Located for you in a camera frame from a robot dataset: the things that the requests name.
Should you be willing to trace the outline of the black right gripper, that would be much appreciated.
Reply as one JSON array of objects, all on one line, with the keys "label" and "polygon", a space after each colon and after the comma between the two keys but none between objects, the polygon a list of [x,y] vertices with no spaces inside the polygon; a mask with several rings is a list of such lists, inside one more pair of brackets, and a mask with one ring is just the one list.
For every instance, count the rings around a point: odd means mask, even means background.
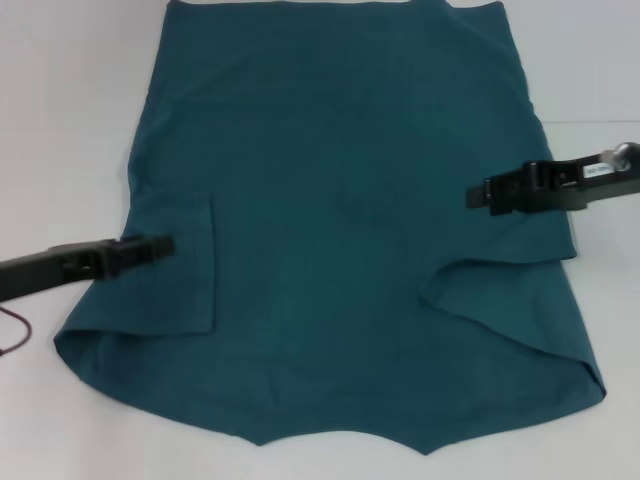
[{"label": "black right gripper", "polygon": [[[551,164],[551,191],[556,209],[583,210],[589,203],[639,192],[639,154],[626,153],[616,168],[612,153]],[[489,208],[492,215],[539,213],[549,209],[548,163],[528,162],[519,169],[485,178],[466,190],[467,208]]]}]

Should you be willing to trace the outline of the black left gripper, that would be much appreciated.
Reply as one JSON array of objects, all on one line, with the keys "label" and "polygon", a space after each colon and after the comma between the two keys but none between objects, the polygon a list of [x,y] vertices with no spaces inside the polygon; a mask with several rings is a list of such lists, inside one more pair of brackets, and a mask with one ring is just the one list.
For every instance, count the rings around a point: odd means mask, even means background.
[{"label": "black left gripper", "polygon": [[69,244],[1,262],[1,299],[14,300],[71,283],[112,276],[174,255],[171,236],[133,236]]}]

